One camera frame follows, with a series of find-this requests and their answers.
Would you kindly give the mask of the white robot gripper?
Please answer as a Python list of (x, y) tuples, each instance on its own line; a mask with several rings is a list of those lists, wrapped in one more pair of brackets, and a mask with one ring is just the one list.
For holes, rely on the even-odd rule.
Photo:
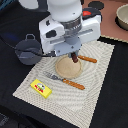
[(48, 16), (39, 22), (42, 49), (56, 56), (78, 53), (83, 43), (97, 40), (100, 35), (101, 16), (85, 20), (79, 16), (71, 22), (58, 22)]

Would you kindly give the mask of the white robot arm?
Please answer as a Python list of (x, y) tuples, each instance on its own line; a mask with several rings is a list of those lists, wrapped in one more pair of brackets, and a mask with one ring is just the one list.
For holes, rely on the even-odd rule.
[(25, 8), (50, 15), (39, 22), (42, 49), (56, 56), (78, 53), (83, 43), (97, 40), (100, 35), (101, 13), (82, 8), (82, 0), (18, 0)]

